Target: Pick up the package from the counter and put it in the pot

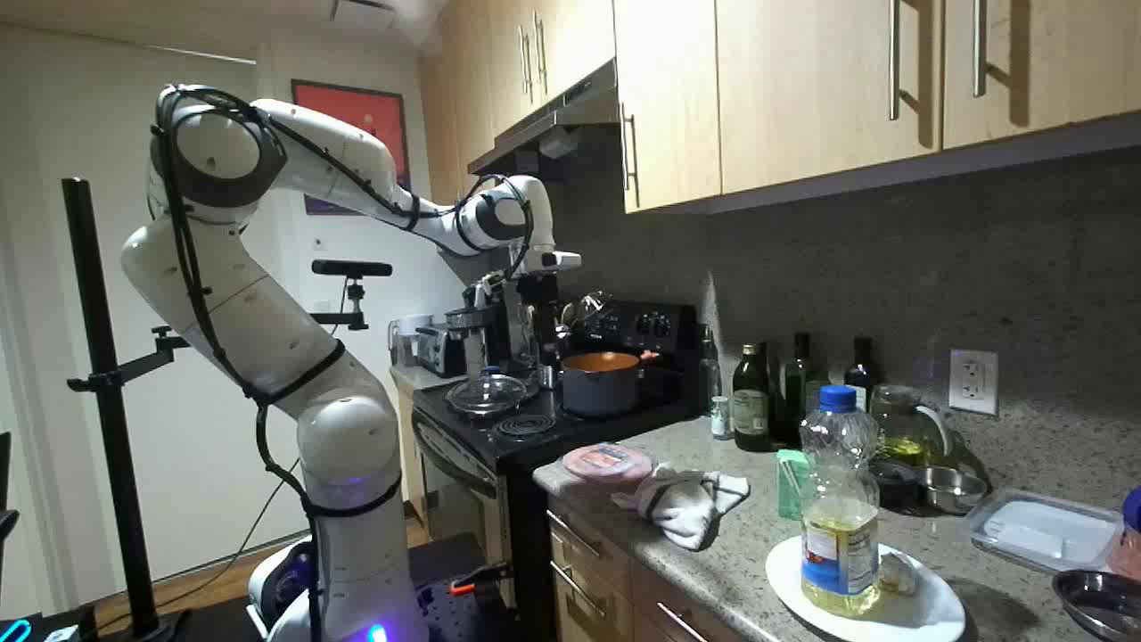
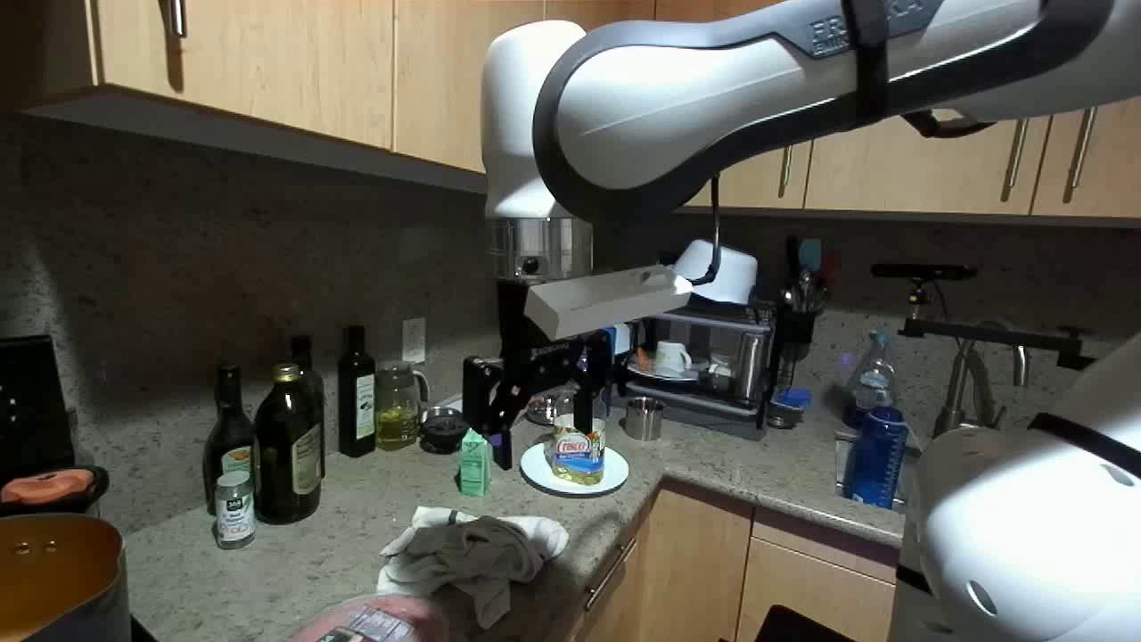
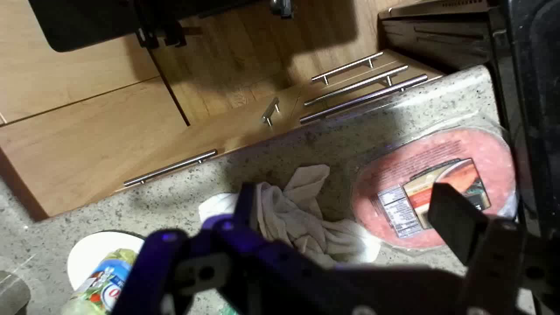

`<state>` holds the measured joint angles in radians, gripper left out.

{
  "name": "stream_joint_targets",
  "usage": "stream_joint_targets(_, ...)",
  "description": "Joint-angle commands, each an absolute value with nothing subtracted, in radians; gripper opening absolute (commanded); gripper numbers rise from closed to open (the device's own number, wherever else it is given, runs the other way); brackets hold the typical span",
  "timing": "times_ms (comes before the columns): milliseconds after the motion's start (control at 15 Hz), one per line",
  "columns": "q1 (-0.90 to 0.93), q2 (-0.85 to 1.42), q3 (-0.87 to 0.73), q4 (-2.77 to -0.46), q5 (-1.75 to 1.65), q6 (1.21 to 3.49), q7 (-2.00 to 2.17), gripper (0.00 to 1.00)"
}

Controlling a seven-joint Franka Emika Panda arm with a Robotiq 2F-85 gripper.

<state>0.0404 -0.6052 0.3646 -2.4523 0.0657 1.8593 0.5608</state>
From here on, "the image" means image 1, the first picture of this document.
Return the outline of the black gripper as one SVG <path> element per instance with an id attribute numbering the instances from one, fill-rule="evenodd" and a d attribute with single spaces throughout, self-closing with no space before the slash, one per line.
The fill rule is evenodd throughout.
<path id="1" fill-rule="evenodd" d="M 475 312 L 482 314 L 485 364 L 511 370 L 552 336 L 555 278 L 488 272 L 475 284 Z"/>

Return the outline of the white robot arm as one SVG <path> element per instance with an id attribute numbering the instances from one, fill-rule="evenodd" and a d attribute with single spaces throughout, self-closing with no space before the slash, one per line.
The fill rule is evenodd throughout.
<path id="1" fill-rule="evenodd" d="M 394 178 L 387 146 L 330 114 L 168 86 L 152 111 L 145 212 L 120 245 L 140 298 L 261 414 L 296 420 L 284 476 L 310 520 L 315 582 L 264 625 L 268 642 L 428 642 L 399 501 L 399 427 L 380 383 L 241 245 L 274 190 L 368 215 L 453 256 L 501 249 L 517 276 L 582 266 L 552 241 L 533 174 L 505 174 L 455 205 Z"/>

